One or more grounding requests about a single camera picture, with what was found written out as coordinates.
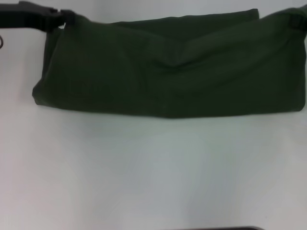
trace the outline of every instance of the table surface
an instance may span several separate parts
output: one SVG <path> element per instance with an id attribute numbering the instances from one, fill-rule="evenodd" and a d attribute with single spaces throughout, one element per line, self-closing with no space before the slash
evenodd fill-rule
<path id="1" fill-rule="evenodd" d="M 99 22 L 302 0 L 41 0 Z M 0 229 L 307 229 L 307 109 L 164 120 L 37 106 L 46 35 L 1 29 Z"/>

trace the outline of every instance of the black strap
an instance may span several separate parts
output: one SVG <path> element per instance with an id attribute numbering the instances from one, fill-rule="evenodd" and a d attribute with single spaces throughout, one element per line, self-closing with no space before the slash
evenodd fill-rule
<path id="1" fill-rule="evenodd" d="M 58 11 L 26 1 L 0 4 L 0 28 L 34 28 L 44 32 L 66 24 L 74 24 L 72 11 Z"/>
<path id="2" fill-rule="evenodd" d="M 4 43 L 3 43 L 3 38 L 0 36 L 0 42 L 1 42 L 1 44 L 0 44 L 0 49 L 3 47 L 3 45 L 4 45 Z"/>
<path id="3" fill-rule="evenodd" d="M 296 30 L 307 31 L 307 17 L 292 14 L 290 16 L 290 27 Z"/>

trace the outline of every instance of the black cable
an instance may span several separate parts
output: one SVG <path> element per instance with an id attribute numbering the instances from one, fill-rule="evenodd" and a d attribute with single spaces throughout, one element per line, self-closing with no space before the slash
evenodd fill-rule
<path id="1" fill-rule="evenodd" d="M 1 41 L 1 45 L 0 45 L 0 49 L 3 47 L 3 38 L 0 35 L 0 41 Z"/>

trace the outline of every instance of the white backdrop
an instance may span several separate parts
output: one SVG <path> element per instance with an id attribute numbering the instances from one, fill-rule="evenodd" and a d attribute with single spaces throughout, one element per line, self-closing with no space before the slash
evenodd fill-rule
<path id="1" fill-rule="evenodd" d="M 105 23 L 252 8 L 264 16 L 306 4 L 34 2 Z M 0 29 L 0 35 L 5 42 L 0 50 L 0 230 L 307 229 L 307 109 L 163 120 L 40 107 L 31 92 L 42 71 L 45 34 Z"/>

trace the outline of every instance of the dark green bag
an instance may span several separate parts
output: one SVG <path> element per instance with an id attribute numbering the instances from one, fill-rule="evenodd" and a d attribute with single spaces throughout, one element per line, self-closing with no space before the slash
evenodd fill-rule
<path id="1" fill-rule="evenodd" d="M 47 34 L 35 102 L 169 118 L 300 111 L 307 6 L 94 23 Z"/>

